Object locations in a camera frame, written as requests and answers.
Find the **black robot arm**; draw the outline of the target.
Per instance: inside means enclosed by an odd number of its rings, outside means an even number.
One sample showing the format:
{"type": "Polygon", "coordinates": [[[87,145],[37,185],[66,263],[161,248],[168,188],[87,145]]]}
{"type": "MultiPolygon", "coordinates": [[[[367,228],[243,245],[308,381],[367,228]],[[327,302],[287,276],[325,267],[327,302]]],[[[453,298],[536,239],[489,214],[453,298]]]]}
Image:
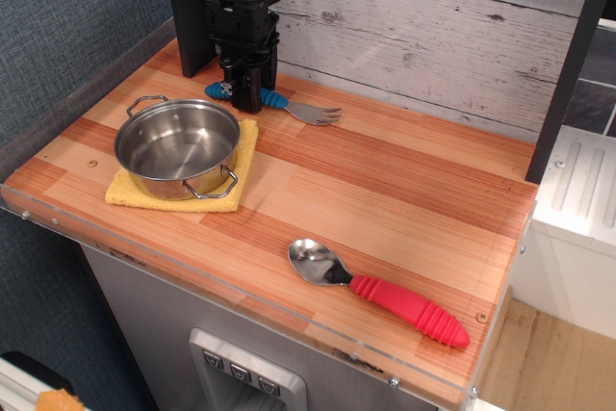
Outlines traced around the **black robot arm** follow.
{"type": "Polygon", "coordinates": [[[206,88],[208,96],[242,112],[262,110],[262,92],[276,85],[279,15],[270,6],[279,1],[205,0],[206,31],[223,71],[222,81],[206,88]]]}

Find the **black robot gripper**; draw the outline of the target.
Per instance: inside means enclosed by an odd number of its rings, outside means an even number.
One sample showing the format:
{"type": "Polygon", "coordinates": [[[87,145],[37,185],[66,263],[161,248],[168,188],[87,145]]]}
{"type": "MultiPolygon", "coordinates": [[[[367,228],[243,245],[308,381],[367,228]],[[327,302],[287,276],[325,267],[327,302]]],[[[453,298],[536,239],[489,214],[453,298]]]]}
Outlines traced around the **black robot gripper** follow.
{"type": "Polygon", "coordinates": [[[232,106],[262,110],[261,87],[274,90],[278,67],[278,16],[273,0],[205,0],[206,32],[219,48],[223,88],[232,106]]]}

